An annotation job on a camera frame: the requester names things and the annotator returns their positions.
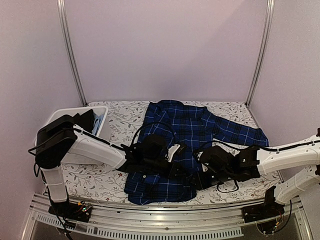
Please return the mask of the right aluminium frame post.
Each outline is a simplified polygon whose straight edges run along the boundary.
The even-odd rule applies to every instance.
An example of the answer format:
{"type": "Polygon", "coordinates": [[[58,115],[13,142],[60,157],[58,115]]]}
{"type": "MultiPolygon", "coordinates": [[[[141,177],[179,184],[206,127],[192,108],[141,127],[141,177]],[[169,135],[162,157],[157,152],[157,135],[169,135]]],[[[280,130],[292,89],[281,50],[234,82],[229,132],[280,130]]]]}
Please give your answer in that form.
{"type": "Polygon", "coordinates": [[[257,61],[256,61],[254,72],[253,72],[251,85],[250,85],[249,92],[248,92],[248,95],[247,95],[247,98],[245,101],[245,105],[248,108],[250,108],[250,106],[253,102],[256,88],[258,86],[259,77],[260,77],[261,70],[263,67],[265,53],[267,50],[268,41],[269,41],[269,37],[270,37],[270,31],[272,28],[274,7],[275,7],[274,0],[268,0],[266,2],[266,12],[265,12],[264,25],[263,25],[263,31],[262,31],[262,38],[261,38],[261,42],[260,42],[260,47],[259,47],[257,61]]]}

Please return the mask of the floral patterned table cloth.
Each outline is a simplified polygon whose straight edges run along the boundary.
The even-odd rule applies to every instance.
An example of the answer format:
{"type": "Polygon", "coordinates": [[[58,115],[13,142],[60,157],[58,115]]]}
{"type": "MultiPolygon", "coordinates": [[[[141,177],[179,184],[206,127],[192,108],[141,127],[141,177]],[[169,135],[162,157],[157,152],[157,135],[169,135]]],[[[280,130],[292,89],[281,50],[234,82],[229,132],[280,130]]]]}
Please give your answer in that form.
{"type": "MultiPolygon", "coordinates": [[[[263,131],[240,102],[209,101],[103,101],[88,105],[104,120],[97,135],[116,145],[141,142],[158,134],[169,145],[177,139],[187,144],[178,158],[191,173],[200,169],[192,153],[201,145],[219,146],[237,154],[254,143],[268,145],[263,131]]],[[[262,199],[265,191],[279,182],[277,172],[239,184],[196,190],[185,179],[123,173],[106,164],[82,157],[67,159],[62,165],[68,193],[73,197],[135,205],[206,205],[262,199]]]]}

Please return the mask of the white plastic bin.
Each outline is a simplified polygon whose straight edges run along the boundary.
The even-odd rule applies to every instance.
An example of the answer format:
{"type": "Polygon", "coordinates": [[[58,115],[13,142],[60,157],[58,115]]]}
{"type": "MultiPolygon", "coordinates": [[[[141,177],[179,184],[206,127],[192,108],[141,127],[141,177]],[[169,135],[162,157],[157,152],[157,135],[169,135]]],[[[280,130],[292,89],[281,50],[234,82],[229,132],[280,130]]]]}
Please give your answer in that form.
{"type": "MultiPolygon", "coordinates": [[[[55,121],[63,115],[70,115],[74,117],[76,114],[82,115],[89,110],[93,110],[93,129],[91,133],[101,139],[109,141],[111,138],[111,128],[109,124],[108,107],[107,106],[86,106],[86,107],[75,107],[75,108],[63,108],[56,110],[46,121],[43,126],[55,121]]],[[[103,162],[90,159],[84,156],[75,154],[67,154],[62,160],[64,164],[82,164],[82,165],[101,165],[103,162]]]]}

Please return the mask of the blue plaid long sleeve shirt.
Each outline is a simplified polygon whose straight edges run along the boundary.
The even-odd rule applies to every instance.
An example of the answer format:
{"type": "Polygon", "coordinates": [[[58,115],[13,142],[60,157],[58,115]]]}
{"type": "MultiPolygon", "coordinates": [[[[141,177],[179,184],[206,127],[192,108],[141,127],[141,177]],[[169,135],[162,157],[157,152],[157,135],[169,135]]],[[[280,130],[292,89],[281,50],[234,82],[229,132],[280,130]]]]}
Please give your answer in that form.
{"type": "Polygon", "coordinates": [[[186,144],[186,150],[174,159],[182,173],[168,178],[159,174],[129,173],[124,192],[129,202],[147,205],[161,202],[187,202],[197,196],[192,177],[202,166],[193,157],[193,151],[212,140],[225,143],[267,147],[269,141],[260,128],[252,128],[211,113],[205,106],[185,105],[177,100],[151,102],[145,112],[143,129],[138,143],[148,136],[164,138],[169,147],[186,144]]]}

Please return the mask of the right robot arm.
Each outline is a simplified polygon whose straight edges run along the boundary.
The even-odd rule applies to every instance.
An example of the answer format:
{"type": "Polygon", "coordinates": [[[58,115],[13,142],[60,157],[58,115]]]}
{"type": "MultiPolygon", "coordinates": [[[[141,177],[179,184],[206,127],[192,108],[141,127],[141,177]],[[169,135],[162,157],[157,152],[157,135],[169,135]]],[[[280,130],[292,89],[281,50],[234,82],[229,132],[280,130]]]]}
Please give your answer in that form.
{"type": "Polygon", "coordinates": [[[320,135],[291,144],[274,147],[258,145],[240,149],[233,155],[224,150],[222,142],[215,146],[204,144],[193,152],[202,170],[196,179],[196,186],[219,186],[227,181],[236,184],[260,178],[270,172],[303,167],[303,169],[283,183],[279,183],[265,192],[264,203],[258,213],[269,218],[278,210],[278,205],[288,203],[293,197],[305,192],[320,182],[320,135]]]}

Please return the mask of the black shirt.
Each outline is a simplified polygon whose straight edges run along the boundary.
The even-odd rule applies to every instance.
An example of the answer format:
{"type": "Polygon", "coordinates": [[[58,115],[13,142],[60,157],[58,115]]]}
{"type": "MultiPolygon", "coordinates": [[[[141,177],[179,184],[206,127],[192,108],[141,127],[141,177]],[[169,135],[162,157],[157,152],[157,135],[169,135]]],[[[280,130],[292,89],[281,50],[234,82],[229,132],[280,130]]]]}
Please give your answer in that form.
{"type": "Polygon", "coordinates": [[[94,121],[95,114],[92,109],[89,109],[82,114],[77,113],[73,116],[73,122],[87,132],[92,132],[94,129],[94,121]]]}

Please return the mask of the left aluminium frame post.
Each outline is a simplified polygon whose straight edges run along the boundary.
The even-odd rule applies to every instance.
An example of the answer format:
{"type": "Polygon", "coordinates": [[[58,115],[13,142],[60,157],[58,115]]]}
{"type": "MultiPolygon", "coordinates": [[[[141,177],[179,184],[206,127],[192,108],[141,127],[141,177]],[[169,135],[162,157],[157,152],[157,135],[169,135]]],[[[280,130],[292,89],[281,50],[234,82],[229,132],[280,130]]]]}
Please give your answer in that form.
{"type": "Polygon", "coordinates": [[[68,25],[68,18],[67,18],[67,11],[66,11],[66,4],[64,0],[57,0],[57,10],[59,15],[59,22],[62,31],[62,37],[64,40],[64,45],[66,49],[67,58],[70,65],[70,70],[72,73],[73,81],[75,84],[76,91],[78,93],[78,97],[80,102],[83,106],[87,106],[88,102],[85,96],[83,84],[81,82],[73,46],[72,46],[72,39],[70,35],[69,25],[68,25]]]}

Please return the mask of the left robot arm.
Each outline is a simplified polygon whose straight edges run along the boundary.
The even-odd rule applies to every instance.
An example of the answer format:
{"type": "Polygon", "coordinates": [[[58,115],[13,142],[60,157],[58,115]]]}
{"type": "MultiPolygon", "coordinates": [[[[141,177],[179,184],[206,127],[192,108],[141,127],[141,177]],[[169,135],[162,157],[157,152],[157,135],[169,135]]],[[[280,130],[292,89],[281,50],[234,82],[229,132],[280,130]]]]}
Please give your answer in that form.
{"type": "Polygon", "coordinates": [[[61,168],[67,155],[101,162],[124,173],[173,178],[181,169],[174,157],[187,147],[176,138],[173,142],[168,146],[163,137],[151,134],[142,142],[117,146],[84,130],[72,116],[65,114],[37,132],[37,143],[28,153],[34,156],[35,165],[43,173],[55,209],[63,217],[70,217],[75,210],[69,202],[61,168]]]}

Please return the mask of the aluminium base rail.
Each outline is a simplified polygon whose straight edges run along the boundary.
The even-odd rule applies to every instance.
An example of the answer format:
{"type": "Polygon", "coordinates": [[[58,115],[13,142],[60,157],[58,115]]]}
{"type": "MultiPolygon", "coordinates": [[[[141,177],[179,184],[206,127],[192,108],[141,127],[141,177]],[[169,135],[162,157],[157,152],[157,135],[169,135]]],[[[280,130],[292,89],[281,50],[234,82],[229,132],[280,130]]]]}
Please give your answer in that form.
{"type": "Polygon", "coordinates": [[[245,222],[242,208],[261,199],[210,204],[149,204],[99,201],[92,204],[88,222],[72,221],[73,240],[315,240],[299,197],[285,206],[275,233],[272,219],[245,222]]]}

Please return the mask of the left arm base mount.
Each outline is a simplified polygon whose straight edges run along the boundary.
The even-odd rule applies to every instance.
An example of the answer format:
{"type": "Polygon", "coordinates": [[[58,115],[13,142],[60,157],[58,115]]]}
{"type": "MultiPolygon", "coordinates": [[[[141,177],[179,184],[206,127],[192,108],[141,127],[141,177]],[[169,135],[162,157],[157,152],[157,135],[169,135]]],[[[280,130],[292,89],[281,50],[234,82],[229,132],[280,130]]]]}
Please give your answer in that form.
{"type": "Polygon", "coordinates": [[[88,223],[91,218],[93,210],[91,203],[85,203],[84,201],[73,203],[70,202],[69,199],[64,202],[53,202],[51,199],[49,200],[50,207],[48,212],[52,215],[84,223],[88,223]]]}

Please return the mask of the aluminium frame post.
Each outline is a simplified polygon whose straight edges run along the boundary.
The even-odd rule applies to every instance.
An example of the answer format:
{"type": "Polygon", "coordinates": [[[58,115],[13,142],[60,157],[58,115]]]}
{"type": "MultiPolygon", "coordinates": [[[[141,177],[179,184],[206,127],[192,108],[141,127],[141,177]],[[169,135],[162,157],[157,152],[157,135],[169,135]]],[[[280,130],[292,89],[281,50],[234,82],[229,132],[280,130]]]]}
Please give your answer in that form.
{"type": "Polygon", "coordinates": [[[245,105],[248,108],[250,108],[250,106],[253,102],[256,88],[258,86],[259,77],[260,77],[261,70],[263,67],[265,53],[267,50],[268,41],[269,41],[269,37],[270,37],[270,31],[272,28],[274,7],[275,7],[274,0],[268,0],[266,2],[266,12],[265,12],[264,25],[263,25],[263,31],[262,31],[262,38],[261,38],[261,42],[260,42],[260,47],[259,47],[257,61],[256,61],[254,72],[253,72],[251,85],[250,85],[249,92],[248,92],[248,95],[247,95],[247,98],[245,101],[245,105]]]}
{"type": "Polygon", "coordinates": [[[62,31],[62,37],[64,40],[64,45],[66,49],[67,58],[70,65],[70,70],[72,73],[73,81],[75,84],[76,91],[78,93],[78,97],[80,102],[83,106],[87,106],[88,102],[85,96],[83,84],[81,82],[73,46],[72,46],[72,39],[70,35],[69,25],[68,25],[68,18],[67,18],[67,11],[66,11],[66,4],[64,0],[57,0],[57,10],[59,15],[59,22],[62,31]]]}

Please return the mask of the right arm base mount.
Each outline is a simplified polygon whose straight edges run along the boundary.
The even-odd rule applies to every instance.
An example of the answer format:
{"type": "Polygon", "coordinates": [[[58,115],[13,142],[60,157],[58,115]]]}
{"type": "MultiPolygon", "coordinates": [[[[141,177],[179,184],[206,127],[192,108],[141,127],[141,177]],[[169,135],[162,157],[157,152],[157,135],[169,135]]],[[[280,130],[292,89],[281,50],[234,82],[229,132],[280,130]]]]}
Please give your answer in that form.
{"type": "Polygon", "coordinates": [[[284,205],[276,203],[274,196],[275,186],[272,186],[265,192],[264,202],[245,206],[241,209],[242,218],[245,223],[252,223],[269,218],[279,217],[279,220],[272,220],[271,223],[259,223],[258,230],[265,234],[274,234],[283,219],[285,210],[284,205]]]}

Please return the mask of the light blue denim shirt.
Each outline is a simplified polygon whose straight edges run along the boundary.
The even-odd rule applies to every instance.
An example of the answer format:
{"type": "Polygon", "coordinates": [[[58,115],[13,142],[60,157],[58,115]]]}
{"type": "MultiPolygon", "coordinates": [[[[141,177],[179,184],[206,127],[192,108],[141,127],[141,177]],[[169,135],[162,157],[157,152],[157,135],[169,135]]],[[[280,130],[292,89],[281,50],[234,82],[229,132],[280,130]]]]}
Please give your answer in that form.
{"type": "Polygon", "coordinates": [[[93,129],[92,129],[92,134],[93,135],[97,135],[98,134],[98,131],[100,129],[100,126],[103,122],[103,119],[104,119],[104,114],[101,114],[101,115],[97,115],[96,113],[93,113],[93,116],[94,116],[94,121],[93,121],[93,129]]]}

